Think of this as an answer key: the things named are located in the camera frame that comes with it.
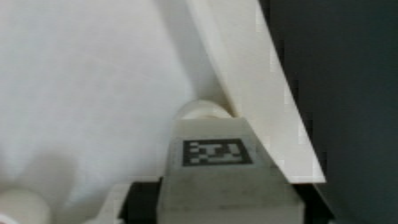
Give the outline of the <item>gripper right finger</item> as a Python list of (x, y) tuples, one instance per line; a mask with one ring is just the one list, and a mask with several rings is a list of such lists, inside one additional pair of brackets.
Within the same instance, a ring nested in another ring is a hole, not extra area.
[(294, 188), (306, 204), (304, 224), (336, 224), (336, 215), (317, 185), (311, 183), (295, 184)]

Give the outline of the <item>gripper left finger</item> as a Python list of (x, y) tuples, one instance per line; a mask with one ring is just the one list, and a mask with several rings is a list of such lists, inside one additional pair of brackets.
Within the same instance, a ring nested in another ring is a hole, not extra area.
[(132, 183), (120, 212), (123, 224), (157, 224), (160, 187), (160, 179)]

